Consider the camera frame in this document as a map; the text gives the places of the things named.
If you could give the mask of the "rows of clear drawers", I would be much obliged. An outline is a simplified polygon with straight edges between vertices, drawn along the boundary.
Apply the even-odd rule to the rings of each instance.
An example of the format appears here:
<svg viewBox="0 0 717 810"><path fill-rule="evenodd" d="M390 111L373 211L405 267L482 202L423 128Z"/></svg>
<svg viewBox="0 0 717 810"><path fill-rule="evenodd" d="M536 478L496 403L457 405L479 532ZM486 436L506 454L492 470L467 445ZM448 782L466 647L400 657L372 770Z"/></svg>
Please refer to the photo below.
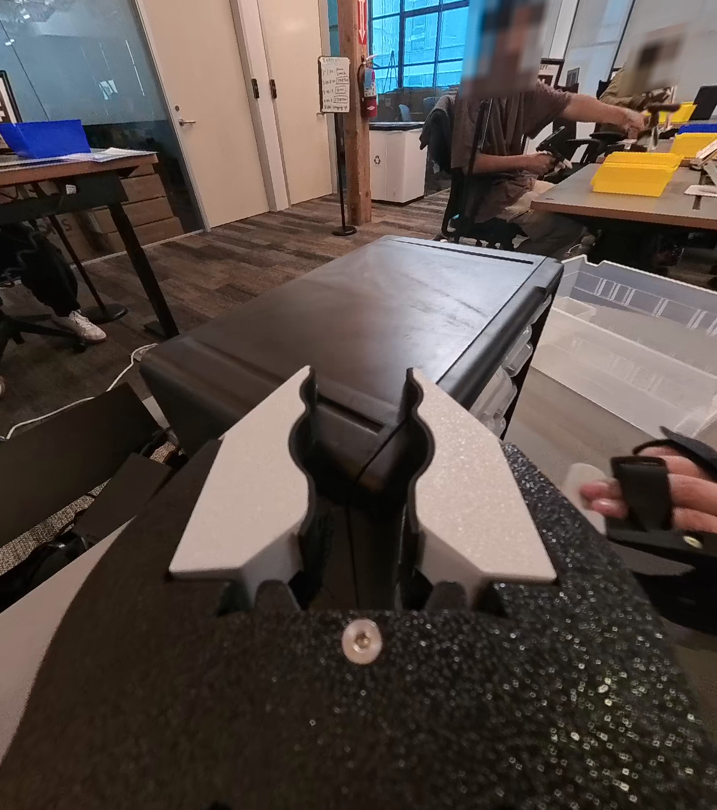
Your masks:
<svg viewBox="0 0 717 810"><path fill-rule="evenodd" d="M516 378L528 365L536 346L536 323L551 307L552 297L546 297L536 310L531 321L512 345L504 359L486 383L470 408L471 415L498 438L503 438L507 428L506 413L519 395Z"/></svg>

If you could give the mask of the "person's right hand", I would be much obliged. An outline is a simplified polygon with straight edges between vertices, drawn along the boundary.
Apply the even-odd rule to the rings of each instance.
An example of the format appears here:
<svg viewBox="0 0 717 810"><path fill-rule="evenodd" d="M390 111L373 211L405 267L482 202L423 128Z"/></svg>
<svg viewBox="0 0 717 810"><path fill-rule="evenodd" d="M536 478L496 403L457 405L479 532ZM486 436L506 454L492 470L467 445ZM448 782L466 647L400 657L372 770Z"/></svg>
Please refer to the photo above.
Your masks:
<svg viewBox="0 0 717 810"><path fill-rule="evenodd" d="M717 534L717 482L670 448L647 448L641 455L662 459L668 469L674 529ZM585 483L579 494L586 509L605 518L627 519L627 504L615 479Z"/></svg>

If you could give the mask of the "stack of cardboard boxes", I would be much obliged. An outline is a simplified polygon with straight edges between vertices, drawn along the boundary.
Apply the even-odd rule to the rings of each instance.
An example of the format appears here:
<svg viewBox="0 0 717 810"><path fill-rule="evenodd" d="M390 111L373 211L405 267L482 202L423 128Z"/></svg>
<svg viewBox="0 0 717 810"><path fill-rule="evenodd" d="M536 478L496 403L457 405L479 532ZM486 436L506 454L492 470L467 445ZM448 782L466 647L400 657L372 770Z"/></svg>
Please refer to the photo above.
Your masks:
<svg viewBox="0 0 717 810"><path fill-rule="evenodd" d="M155 165L140 165L123 174L127 194L122 204L141 246L180 237L185 230L173 212ZM124 253L119 230L107 206L57 215L61 228L77 258L84 262L110 254Z"/></svg>

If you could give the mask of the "blue plastic bin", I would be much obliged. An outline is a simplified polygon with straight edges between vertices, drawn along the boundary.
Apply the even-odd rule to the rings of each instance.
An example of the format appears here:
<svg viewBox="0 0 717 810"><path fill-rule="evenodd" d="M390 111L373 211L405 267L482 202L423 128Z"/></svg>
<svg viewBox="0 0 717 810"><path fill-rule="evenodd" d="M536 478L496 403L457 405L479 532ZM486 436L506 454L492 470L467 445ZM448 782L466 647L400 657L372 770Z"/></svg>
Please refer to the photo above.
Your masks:
<svg viewBox="0 0 717 810"><path fill-rule="evenodd" d="M49 159L91 153L79 119L0 123L0 136L24 159Z"/></svg>

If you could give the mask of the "white recycling bin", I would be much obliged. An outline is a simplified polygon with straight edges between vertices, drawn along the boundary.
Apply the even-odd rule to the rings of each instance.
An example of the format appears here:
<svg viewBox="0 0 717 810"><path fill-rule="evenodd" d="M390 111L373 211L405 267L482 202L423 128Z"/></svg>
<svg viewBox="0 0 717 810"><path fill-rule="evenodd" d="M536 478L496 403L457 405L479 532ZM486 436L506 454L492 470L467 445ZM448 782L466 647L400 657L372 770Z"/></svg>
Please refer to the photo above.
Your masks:
<svg viewBox="0 0 717 810"><path fill-rule="evenodd" d="M422 122L370 124L372 202L402 206L424 197L422 127Z"/></svg>

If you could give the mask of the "black office chair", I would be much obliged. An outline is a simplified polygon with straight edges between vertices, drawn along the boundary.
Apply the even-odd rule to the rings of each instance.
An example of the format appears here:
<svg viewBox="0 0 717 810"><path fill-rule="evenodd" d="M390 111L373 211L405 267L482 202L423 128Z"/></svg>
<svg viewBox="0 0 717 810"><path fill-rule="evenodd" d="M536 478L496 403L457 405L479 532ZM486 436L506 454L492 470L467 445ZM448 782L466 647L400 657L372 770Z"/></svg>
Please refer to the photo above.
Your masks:
<svg viewBox="0 0 717 810"><path fill-rule="evenodd" d="M6 268L0 275L0 288L13 287L18 280L17 277L18 272L16 270ZM3 307L4 302L0 295L0 364L9 344L23 344L26 335L66 339L76 353L86 351L89 346L84 339L71 330L52 326L49 323L50 316L48 314L15 317L7 314Z"/></svg>
<svg viewBox="0 0 717 810"><path fill-rule="evenodd" d="M450 171L452 184L440 233L435 241L448 241L459 244L462 239L472 239L476 247L514 250L517 238L525 237L524 231L504 219L491 219L486 223L476 222L475 208L468 202L468 178L473 175L476 158L484 144L490 119L491 100L480 103L473 136L471 155L468 160L468 173L451 167L451 136L453 133L452 96L442 96L425 119L421 134L421 148L439 171Z"/></svg>

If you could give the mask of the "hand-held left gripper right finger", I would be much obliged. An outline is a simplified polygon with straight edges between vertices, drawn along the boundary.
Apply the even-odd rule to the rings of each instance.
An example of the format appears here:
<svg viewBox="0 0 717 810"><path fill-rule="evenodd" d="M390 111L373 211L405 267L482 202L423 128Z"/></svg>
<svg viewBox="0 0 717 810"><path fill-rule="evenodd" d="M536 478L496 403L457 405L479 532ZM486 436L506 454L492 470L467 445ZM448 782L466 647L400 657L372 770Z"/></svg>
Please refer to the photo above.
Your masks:
<svg viewBox="0 0 717 810"><path fill-rule="evenodd" d="M412 441L404 602L457 586L470 607L494 585L555 586L556 568L501 440L424 372L407 371Z"/></svg>

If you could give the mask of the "whiteboard sign stand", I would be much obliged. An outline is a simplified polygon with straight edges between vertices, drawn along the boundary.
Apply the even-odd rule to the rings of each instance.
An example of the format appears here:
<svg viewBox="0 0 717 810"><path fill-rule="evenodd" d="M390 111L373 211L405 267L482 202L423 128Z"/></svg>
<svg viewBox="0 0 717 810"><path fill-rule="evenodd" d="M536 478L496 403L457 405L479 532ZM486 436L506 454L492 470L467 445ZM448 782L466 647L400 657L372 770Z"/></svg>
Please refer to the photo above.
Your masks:
<svg viewBox="0 0 717 810"><path fill-rule="evenodd" d="M319 64L320 112L334 117L336 139L336 179L340 198L341 225L333 235L348 238L356 234L356 228L346 221L344 115L350 110L350 62L347 57L321 56Z"/></svg>

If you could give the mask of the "black drawer cabinet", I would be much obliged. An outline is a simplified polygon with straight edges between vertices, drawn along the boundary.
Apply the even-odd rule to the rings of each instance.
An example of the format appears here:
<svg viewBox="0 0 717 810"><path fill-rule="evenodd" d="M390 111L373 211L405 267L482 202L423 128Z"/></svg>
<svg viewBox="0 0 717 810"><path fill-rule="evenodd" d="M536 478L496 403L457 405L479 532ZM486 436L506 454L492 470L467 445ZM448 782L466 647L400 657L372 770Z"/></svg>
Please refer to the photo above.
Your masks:
<svg viewBox="0 0 717 810"><path fill-rule="evenodd" d="M470 411L562 276L560 261L536 254L384 237L162 343L142 374L191 456L312 367L311 472L331 554L322 588L305 595L316 608L389 608L402 474L414 471L407 371Z"/></svg>

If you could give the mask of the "white door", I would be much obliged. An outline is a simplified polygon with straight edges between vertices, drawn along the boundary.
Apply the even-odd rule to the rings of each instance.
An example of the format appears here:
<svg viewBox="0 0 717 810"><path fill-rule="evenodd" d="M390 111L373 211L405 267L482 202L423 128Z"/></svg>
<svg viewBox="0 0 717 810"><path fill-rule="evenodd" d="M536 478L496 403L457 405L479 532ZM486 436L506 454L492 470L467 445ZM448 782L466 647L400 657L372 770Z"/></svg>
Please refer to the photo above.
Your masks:
<svg viewBox="0 0 717 810"><path fill-rule="evenodd" d="M319 110L318 1L259 1L285 184L292 205L331 194L327 118Z"/></svg>
<svg viewBox="0 0 717 810"><path fill-rule="evenodd" d="M268 211L231 3L136 5L204 227Z"/></svg>

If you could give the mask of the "wooden post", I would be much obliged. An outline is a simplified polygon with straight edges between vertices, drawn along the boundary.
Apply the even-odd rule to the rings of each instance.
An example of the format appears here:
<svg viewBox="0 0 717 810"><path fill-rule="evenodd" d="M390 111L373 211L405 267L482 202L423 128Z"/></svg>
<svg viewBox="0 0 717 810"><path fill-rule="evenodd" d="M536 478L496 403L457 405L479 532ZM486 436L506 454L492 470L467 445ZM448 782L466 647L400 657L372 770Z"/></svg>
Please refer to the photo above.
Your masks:
<svg viewBox="0 0 717 810"><path fill-rule="evenodd" d="M368 2L339 1L340 54L351 68L350 111L344 115L346 206L350 225L372 221L370 131L363 116L359 74L368 55Z"/></svg>

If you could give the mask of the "wooden desk with black legs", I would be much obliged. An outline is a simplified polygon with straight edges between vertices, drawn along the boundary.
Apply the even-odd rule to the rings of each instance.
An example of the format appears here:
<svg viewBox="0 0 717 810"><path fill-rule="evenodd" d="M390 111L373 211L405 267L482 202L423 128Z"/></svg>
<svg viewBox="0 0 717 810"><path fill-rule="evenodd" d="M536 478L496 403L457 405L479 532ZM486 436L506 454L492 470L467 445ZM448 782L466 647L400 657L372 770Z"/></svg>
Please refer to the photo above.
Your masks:
<svg viewBox="0 0 717 810"><path fill-rule="evenodd" d="M0 189L21 188L41 182L53 183L57 189L54 194L0 202L0 226L107 206L156 318L146 326L146 330L162 339L172 339L179 335L179 327L149 258L122 207L127 201L121 183L122 175L140 165L155 165L157 162L139 163L133 159L122 159L95 163L88 156L78 156L76 159L20 160L0 165Z"/></svg>

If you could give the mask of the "yellow plastic bin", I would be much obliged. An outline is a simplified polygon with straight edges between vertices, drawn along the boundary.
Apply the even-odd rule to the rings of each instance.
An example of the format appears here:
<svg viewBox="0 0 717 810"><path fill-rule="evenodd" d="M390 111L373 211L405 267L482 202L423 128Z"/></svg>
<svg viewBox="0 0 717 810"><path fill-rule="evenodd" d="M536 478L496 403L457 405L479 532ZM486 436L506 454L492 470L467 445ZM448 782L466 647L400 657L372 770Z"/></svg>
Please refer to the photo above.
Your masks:
<svg viewBox="0 0 717 810"><path fill-rule="evenodd" d="M660 197L681 163L676 154L616 151L596 170L591 188L597 194Z"/></svg>
<svg viewBox="0 0 717 810"><path fill-rule="evenodd" d="M687 123L695 112L697 104L686 103L655 103L647 106L647 113L652 123L662 128L679 126Z"/></svg>
<svg viewBox="0 0 717 810"><path fill-rule="evenodd" d="M679 131L669 153L684 159L711 159L717 157L717 132Z"/></svg>

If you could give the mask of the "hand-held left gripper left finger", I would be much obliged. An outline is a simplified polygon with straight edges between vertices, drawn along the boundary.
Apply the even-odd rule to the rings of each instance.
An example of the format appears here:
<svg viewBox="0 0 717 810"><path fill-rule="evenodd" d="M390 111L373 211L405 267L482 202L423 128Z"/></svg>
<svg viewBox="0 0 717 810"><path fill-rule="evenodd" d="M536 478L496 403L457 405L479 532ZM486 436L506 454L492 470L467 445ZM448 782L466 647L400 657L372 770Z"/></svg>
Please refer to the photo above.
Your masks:
<svg viewBox="0 0 717 810"><path fill-rule="evenodd" d="M254 603L266 582L303 574L314 520L315 372L304 366L218 441L169 565L172 579L232 582Z"/></svg>

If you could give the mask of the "large clear storage bin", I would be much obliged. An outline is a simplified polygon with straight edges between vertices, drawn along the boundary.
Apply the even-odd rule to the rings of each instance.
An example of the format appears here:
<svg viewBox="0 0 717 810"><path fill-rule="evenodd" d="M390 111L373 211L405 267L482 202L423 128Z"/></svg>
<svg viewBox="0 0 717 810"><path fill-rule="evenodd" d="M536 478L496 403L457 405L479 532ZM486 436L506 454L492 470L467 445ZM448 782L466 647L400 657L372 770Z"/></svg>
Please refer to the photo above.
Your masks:
<svg viewBox="0 0 717 810"><path fill-rule="evenodd" d="M578 256L550 310L533 369L648 434L717 422L717 292Z"/></svg>

